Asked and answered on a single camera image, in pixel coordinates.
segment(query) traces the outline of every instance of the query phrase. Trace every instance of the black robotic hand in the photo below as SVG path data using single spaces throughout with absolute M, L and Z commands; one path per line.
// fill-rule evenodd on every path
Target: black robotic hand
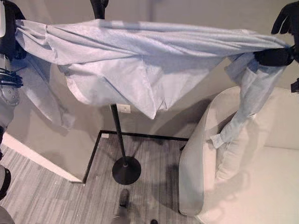
M 279 13 L 271 33 L 290 33 L 294 36 L 297 52 L 299 51 L 299 1 L 286 5 Z
M 279 13 L 272 34 L 290 33 L 294 36 L 295 45 L 285 49 L 269 49 L 255 52 L 256 60 L 265 66 L 287 66 L 296 60 L 299 62 L 299 1 L 286 5 Z

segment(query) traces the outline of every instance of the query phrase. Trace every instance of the striped carpet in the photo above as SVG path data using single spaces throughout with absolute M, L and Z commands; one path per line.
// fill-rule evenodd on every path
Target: striped carpet
M 101 139 L 85 185 L 70 183 L 9 148 L 1 164 L 12 173 L 7 197 L 0 205 L 16 224 L 110 224 L 121 190 L 130 191 L 131 224 L 197 224 L 178 212 L 179 149 L 185 142 L 124 136 L 127 155 L 142 166 L 129 186 L 117 184 L 112 166 L 121 156 L 116 135 Z

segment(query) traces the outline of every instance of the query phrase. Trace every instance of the person's foot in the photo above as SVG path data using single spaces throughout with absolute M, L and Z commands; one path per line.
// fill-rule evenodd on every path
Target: person's foot
M 120 195 L 120 206 L 127 208 L 129 204 L 129 191 L 127 189 L 123 189 Z
M 153 219 L 151 220 L 150 224 L 159 224 L 157 220 Z

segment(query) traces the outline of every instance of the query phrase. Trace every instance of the metal stand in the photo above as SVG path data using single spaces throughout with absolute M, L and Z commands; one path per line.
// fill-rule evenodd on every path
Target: metal stand
M 116 104 L 112 104 L 111 110 L 115 122 L 118 140 L 121 145 L 122 157 L 115 162 L 112 168 L 112 175 L 116 182 L 122 185 L 129 185 L 138 180 L 141 174 L 141 166 L 134 157 L 126 156 L 125 147 L 123 145 L 121 125 L 118 117 Z

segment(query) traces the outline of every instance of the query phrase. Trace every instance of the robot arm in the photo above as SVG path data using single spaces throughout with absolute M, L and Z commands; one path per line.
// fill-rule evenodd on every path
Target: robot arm
M 0 15 L 1 29 L 3 24 L 5 30 L 0 37 L 0 144 L 2 136 L 8 124 L 14 117 L 14 108 L 19 103 L 18 88 L 23 86 L 22 78 L 12 72 L 10 62 L 14 59 L 23 59 L 26 54 L 25 51 L 18 45 L 15 40 L 15 20 L 25 19 L 21 10 L 12 2 L 8 0 L 1 0 L 0 6 L 4 7 L 5 15 Z
M 295 45 L 291 48 L 268 49 L 255 52 L 255 59 L 265 66 L 287 66 L 294 60 L 299 63 L 299 1 L 286 5 L 279 13 L 271 33 L 290 33 Z M 291 84 L 291 91 L 299 93 L 299 78 Z

